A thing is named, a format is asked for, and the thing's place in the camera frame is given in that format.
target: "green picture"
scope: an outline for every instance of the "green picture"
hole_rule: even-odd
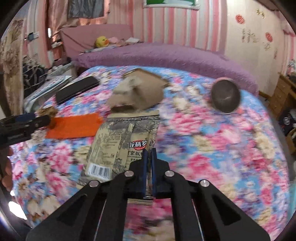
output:
[[[145,0],[144,7],[181,7],[198,9],[198,0]]]

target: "round dark bowl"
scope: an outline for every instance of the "round dark bowl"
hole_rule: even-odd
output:
[[[241,93],[233,81],[220,79],[212,86],[211,99],[216,110],[230,114],[238,108],[241,101]]]

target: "orange cloth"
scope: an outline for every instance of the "orange cloth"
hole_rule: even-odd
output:
[[[47,139],[94,137],[103,123],[103,118],[98,114],[55,117],[54,120],[56,125],[48,130]]]

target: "human hand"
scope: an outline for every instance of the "human hand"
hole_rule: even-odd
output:
[[[2,181],[3,186],[7,191],[11,191],[13,187],[12,182],[12,166],[9,158],[7,156],[13,155],[13,150],[11,147],[4,148],[0,150],[0,167],[3,173]]]

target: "white frame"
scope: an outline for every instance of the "white frame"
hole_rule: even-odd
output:
[[[147,0],[143,0],[143,7],[177,7],[177,8],[189,8],[193,10],[199,10],[199,0],[194,0],[194,6],[178,5],[178,4],[147,4]]]

